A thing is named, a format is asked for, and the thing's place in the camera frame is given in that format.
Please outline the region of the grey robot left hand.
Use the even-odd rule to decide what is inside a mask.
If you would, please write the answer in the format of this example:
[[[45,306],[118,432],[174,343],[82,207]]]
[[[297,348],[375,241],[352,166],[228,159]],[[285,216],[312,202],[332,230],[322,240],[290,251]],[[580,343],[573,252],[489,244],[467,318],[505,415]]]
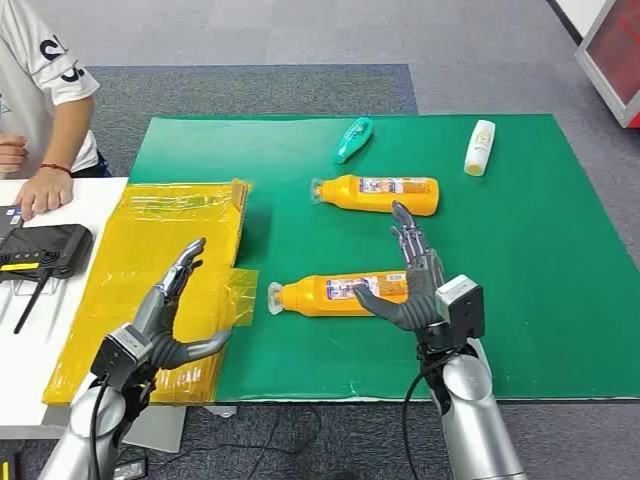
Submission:
[[[202,237],[187,245],[162,279],[147,292],[135,314],[133,327],[150,343],[149,363],[152,367],[174,370],[213,356],[232,336],[232,327],[208,339],[186,343],[174,336],[180,298],[192,272],[203,263],[199,256],[204,252],[205,243],[206,239]]]

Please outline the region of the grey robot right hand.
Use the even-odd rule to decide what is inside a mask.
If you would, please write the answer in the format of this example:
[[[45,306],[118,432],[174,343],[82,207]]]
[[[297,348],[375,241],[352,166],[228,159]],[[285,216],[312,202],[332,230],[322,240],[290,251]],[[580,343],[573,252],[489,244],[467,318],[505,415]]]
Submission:
[[[355,296],[365,310],[405,331],[426,329],[441,322],[442,318],[438,314],[435,300],[436,283],[443,278],[442,264],[409,210],[397,200],[392,207],[397,224],[391,231],[405,261],[407,299],[393,303],[376,296],[365,285],[354,287]]]

